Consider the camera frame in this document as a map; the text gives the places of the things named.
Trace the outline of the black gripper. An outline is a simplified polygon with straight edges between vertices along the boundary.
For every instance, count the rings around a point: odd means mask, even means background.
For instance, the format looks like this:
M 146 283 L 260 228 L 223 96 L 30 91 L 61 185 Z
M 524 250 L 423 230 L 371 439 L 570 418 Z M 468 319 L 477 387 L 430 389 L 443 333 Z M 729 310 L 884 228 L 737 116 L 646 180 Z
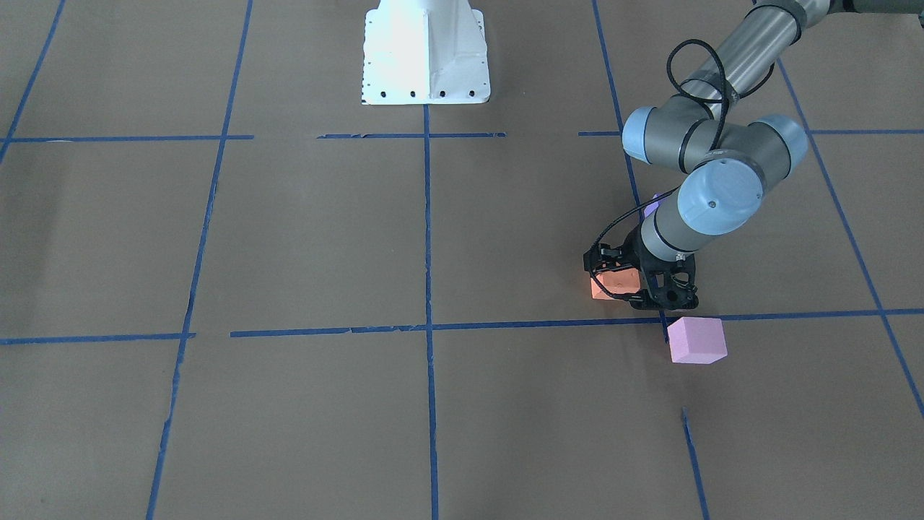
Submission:
M 630 305 L 643 311 L 683 311 L 699 306 L 695 285 L 695 256 L 664 261 L 654 256 L 643 243 L 642 226 L 637 225 L 626 237 L 626 260 L 638 271 L 642 287 Z

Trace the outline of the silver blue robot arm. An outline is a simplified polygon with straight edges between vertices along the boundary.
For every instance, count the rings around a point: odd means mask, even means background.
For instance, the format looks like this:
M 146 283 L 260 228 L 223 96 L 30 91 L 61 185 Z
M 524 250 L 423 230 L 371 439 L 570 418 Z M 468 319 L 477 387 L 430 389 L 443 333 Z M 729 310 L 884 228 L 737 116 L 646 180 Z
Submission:
M 634 227 L 611 263 L 634 269 L 645 286 L 619 294 L 637 310 L 697 306 L 695 254 L 741 228 L 766 195 L 798 167 L 809 139 L 788 116 L 763 116 L 745 126 L 727 121 L 733 106 L 771 76 L 788 47 L 828 14 L 922 14 L 920 1 L 759 1 L 659 108 L 633 111 L 624 122 L 628 157 L 684 174 L 680 187 L 653 199 L 655 210 Z

